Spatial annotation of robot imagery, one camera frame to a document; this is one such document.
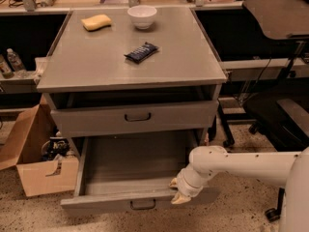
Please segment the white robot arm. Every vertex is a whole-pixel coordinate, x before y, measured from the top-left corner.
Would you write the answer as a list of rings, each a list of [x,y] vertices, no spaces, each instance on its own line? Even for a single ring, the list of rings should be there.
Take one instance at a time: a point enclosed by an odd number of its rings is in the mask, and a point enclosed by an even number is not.
[[[309,148],[300,152],[229,153],[221,146],[199,146],[170,186],[171,200],[182,204],[196,197],[216,174],[254,178],[285,190],[279,232],[309,231]]]

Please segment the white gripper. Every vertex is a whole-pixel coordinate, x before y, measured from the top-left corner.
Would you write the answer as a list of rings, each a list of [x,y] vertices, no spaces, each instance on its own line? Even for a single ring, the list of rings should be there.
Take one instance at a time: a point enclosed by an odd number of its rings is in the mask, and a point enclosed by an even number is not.
[[[169,184],[171,189],[178,189],[171,203],[173,205],[181,205],[189,202],[191,198],[196,197],[208,185],[208,181],[213,177],[214,174],[211,172],[198,172],[190,163]]]

